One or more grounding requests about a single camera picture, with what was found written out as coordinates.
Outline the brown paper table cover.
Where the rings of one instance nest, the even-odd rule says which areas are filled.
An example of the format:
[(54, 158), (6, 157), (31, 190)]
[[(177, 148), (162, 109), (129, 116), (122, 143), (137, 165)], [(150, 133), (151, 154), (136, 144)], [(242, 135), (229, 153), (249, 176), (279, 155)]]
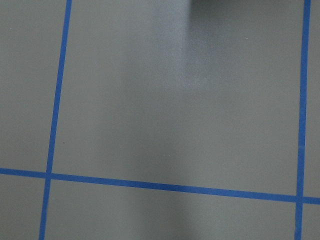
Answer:
[(317, 0), (3, 0), (3, 240), (317, 240)]

